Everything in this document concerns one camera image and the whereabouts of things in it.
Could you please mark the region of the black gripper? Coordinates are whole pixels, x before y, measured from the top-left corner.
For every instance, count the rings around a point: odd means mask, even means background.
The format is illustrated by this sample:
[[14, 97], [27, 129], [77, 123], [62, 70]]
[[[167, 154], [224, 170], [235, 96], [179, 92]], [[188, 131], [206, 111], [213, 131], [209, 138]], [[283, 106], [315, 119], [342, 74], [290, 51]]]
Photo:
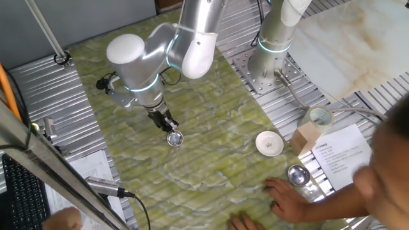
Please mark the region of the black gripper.
[[156, 126], [164, 132], [175, 132], [178, 127], [178, 122], [175, 121], [168, 108], [161, 111], [153, 111], [148, 109], [148, 117], [153, 120]]

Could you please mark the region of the bare human hand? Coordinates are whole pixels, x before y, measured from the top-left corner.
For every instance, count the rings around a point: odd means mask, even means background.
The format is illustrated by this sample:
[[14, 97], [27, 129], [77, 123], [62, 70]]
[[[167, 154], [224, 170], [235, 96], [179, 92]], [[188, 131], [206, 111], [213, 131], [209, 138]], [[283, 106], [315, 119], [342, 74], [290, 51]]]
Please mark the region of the bare human hand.
[[81, 213], [69, 207], [51, 215], [42, 225], [43, 230], [81, 230]]

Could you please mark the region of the person's left hand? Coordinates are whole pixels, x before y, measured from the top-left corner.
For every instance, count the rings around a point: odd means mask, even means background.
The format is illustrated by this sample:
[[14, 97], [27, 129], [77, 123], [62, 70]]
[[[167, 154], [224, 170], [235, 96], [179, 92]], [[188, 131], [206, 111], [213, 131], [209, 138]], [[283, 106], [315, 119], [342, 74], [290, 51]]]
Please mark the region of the person's left hand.
[[265, 230], [258, 222], [253, 221], [246, 213], [230, 216], [228, 230]]

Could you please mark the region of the person's right hand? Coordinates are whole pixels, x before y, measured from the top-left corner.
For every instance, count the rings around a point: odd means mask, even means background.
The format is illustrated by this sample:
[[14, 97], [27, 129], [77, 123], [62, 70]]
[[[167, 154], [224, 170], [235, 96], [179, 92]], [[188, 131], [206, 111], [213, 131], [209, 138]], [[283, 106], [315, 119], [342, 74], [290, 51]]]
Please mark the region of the person's right hand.
[[286, 222], [305, 222], [309, 203], [289, 182], [279, 178], [267, 178], [263, 185], [263, 192], [275, 200], [271, 204], [273, 214]]

